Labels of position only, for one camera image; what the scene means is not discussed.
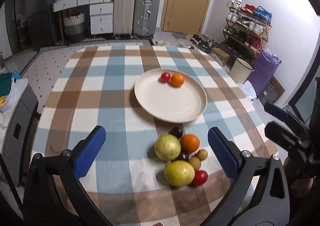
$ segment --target red tomato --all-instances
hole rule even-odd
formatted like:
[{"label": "red tomato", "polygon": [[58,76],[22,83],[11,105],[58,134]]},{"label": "red tomato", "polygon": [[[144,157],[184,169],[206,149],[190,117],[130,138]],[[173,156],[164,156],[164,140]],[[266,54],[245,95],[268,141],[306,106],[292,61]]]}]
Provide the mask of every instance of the red tomato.
[{"label": "red tomato", "polygon": [[166,83],[167,81],[170,80],[170,78],[171,78],[171,75],[169,73],[163,73],[160,79],[162,82]]},{"label": "red tomato", "polygon": [[202,185],[204,184],[208,179],[208,173],[203,170],[199,170],[195,172],[195,177],[192,181],[194,185]]}]

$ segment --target screw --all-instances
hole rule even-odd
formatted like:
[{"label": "screw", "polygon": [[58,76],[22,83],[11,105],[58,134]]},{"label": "screw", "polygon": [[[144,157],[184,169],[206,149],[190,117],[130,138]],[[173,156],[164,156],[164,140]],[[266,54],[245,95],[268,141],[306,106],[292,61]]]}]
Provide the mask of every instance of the screw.
[{"label": "screw", "polygon": [[280,159],[278,154],[273,154],[272,157],[273,157],[274,160],[279,160]]},{"label": "screw", "polygon": [[244,157],[249,157],[249,156],[251,156],[251,153],[248,150],[245,150],[245,151],[242,151],[242,155]]},{"label": "screw", "polygon": [[70,156],[70,154],[71,154],[71,150],[70,150],[70,149],[66,149],[66,150],[64,150],[64,151],[62,152],[62,155],[63,155],[64,157],[68,157],[68,156]]},{"label": "screw", "polygon": [[40,157],[41,157],[41,154],[40,153],[36,153],[36,154],[34,154],[33,159],[39,159]]}]

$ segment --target green towel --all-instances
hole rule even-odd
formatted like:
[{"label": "green towel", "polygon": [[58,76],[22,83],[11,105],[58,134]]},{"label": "green towel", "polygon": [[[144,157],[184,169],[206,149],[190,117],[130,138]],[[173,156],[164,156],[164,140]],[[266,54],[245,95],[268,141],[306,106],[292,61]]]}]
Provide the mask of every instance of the green towel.
[{"label": "green towel", "polygon": [[11,90],[11,73],[0,74],[0,97],[8,95]]}]

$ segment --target orange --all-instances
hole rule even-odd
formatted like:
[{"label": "orange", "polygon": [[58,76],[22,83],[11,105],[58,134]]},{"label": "orange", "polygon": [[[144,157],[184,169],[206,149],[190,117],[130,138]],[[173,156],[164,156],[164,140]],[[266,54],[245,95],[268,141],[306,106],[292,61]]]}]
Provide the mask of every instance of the orange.
[{"label": "orange", "polygon": [[184,151],[192,153],[199,148],[200,140],[193,134],[187,134],[181,138],[180,145]]},{"label": "orange", "polygon": [[174,87],[180,87],[184,83],[184,76],[180,73],[175,73],[171,76],[171,84]]}]

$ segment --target purple bag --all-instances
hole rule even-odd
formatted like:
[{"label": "purple bag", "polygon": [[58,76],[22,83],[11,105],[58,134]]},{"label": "purple bag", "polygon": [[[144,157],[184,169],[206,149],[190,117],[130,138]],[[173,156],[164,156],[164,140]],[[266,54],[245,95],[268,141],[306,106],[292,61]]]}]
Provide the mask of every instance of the purple bag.
[{"label": "purple bag", "polygon": [[264,91],[281,61],[272,55],[268,49],[263,50],[254,63],[254,71],[249,74],[248,81],[256,91],[257,97]]}]

